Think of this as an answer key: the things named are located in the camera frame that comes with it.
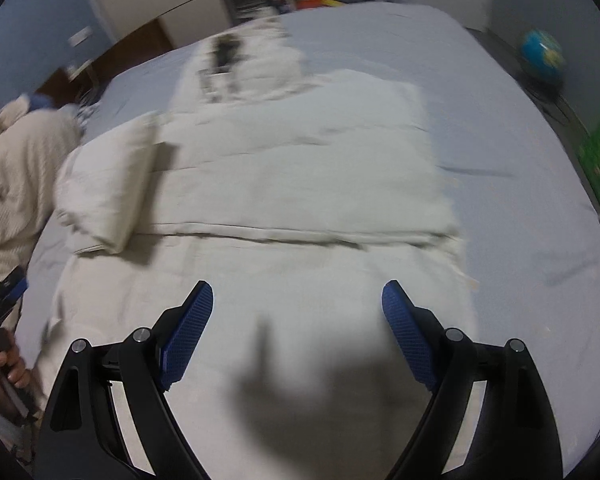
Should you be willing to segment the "person's left hand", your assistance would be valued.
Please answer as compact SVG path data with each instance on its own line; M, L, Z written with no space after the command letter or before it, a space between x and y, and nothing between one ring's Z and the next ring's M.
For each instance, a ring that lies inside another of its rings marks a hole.
M30 385L31 372L20 356L14 335L9 330L3 330L3 334L8 340L8 349L0 351L0 372L7 368L7 381L16 389L25 389ZM0 405L7 404L8 401L8 394L0 379Z

